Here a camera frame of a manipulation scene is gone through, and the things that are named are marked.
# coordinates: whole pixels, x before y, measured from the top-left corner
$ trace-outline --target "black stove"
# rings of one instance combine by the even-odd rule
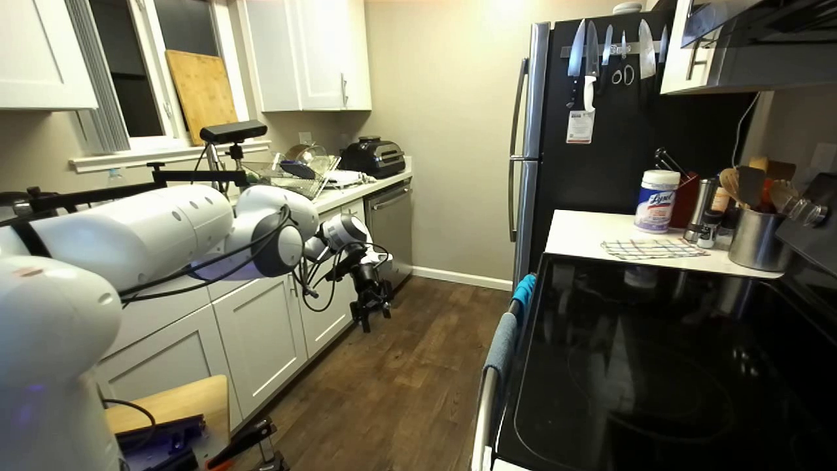
[[[496,457],[543,471],[837,469],[837,274],[810,254],[782,279],[570,255],[543,255],[535,279]]]

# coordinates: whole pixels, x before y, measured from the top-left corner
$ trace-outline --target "oven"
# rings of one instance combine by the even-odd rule
[[[546,254],[495,469],[837,469],[837,266],[803,254],[780,279]]]

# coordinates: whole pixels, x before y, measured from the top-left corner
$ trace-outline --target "refrigerator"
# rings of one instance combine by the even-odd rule
[[[648,77],[640,77],[648,37],[640,29],[657,47],[657,73]],[[653,160],[659,149],[670,157],[663,164],[676,164],[683,174],[717,174],[733,164],[754,94],[659,94],[663,71],[659,50],[666,45],[666,30],[670,17],[659,12],[530,25],[506,162],[512,283],[535,271],[553,210],[635,211],[640,174],[659,168]],[[589,56],[599,66],[590,87],[584,83],[589,73],[570,73],[570,66],[586,71]],[[577,121],[577,110],[589,104],[594,114]]]

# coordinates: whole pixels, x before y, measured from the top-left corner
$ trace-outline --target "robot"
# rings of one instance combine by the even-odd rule
[[[170,185],[0,227],[0,469],[122,466],[88,369],[143,287],[182,271],[276,276],[335,254],[385,259],[359,219],[318,221],[308,198],[272,185],[234,203]]]

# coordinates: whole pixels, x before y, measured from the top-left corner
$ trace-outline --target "upper cabinet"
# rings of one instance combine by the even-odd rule
[[[837,80],[837,42],[780,20],[772,3],[730,17],[718,29],[683,45],[695,0],[676,0],[661,73],[661,94],[760,92]]]
[[[63,0],[3,5],[0,110],[97,106]]]
[[[262,113],[370,110],[363,0],[245,0]]]

